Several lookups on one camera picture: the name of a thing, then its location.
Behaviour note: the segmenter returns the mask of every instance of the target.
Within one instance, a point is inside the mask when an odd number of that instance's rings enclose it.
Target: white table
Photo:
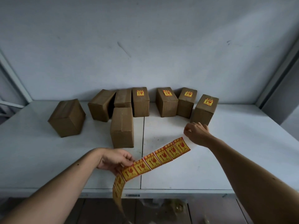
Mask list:
[[[58,101],[33,101],[0,125],[0,198],[29,196],[83,154],[96,147],[113,147],[110,123],[93,120],[81,102],[86,120],[81,134],[60,138],[47,122]],[[144,117],[134,118],[134,157],[141,158]],[[111,197],[114,175],[95,170],[82,197]],[[140,189],[141,177],[126,189]]]
[[[112,147],[110,123],[93,120],[86,102],[81,102],[86,113],[81,134],[60,138],[47,123],[57,104],[34,101],[0,125],[0,198],[29,196],[92,148]],[[134,118],[135,147],[128,150],[139,159],[181,136],[188,121],[179,116],[161,118],[151,103],[149,117]],[[299,190],[299,142],[256,106],[219,105],[209,127],[212,134]],[[111,197],[113,181],[111,173],[95,170],[81,197]],[[123,196],[128,194],[187,198],[234,192],[213,154],[198,146],[129,181]]]

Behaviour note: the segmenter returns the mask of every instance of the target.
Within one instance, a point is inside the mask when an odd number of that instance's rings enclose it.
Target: box top flap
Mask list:
[[[214,113],[218,104],[219,98],[212,97],[209,95],[202,95],[199,102],[196,105],[196,108],[203,109],[207,112]]]
[[[150,100],[146,87],[134,87],[132,88],[132,93],[133,93],[133,102]]]
[[[130,103],[132,89],[123,89],[116,91],[114,104]]]
[[[130,107],[116,107],[113,110],[110,131],[133,131],[133,112]]]
[[[89,103],[96,105],[104,105],[116,93],[116,90],[101,90]]]
[[[69,117],[76,102],[79,103],[79,100],[74,99],[68,101],[60,101],[48,121],[53,119],[63,119]]]
[[[184,87],[178,99],[182,101],[188,101],[194,103],[196,100],[196,95],[197,95],[197,90]]]
[[[178,98],[176,97],[176,95],[170,87],[157,88],[157,93],[160,94],[160,97],[162,98],[163,102],[178,101]]]

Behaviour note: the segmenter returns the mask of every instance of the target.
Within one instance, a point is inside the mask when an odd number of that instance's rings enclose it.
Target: person's left hand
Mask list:
[[[134,161],[133,156],[124,149],[100,148],[100,152],[102,158],[97,168],[110,170],[114,175],[117,175],[123,166],[131,166]]]

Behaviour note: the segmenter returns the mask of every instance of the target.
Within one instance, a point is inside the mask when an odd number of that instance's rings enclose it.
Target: barcode label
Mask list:
[[[140,194],[126,194],[126,197],[140,197]]]

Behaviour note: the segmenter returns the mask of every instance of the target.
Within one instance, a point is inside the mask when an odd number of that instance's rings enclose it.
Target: cardboard box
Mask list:
[[[60,101],[48,122],[60,137],[67,137],[81,133],[85,116],[78,99]]]
[[[156,105],[161,117],[175,116],[178,99],[170,87],[157,88]]]
[[[110,135],[114,148],[134,147],[134,127],[132,108],[114,108],[110,126]]]
[[[197,90],[184,87],[178,97],[178,109],[176,114],[185,118],[190,118],[194,102],[196,99]]]
[[[150,115],[150,97],[146,87],[135,87],[132,89],[134,117],[145,117]]]
[[[123,89],[116,91],[114,107],[132,107],[131,97],[132,89]]]
[[[116,90],[101,90],[89,103],[88,108],[94,120],[108,122],[112,117]]]
[[[219,98],[211,97],[209,95],[202,95],[197,103],[192,122],[200,122],[202,125],[208,125],[214,115]]]

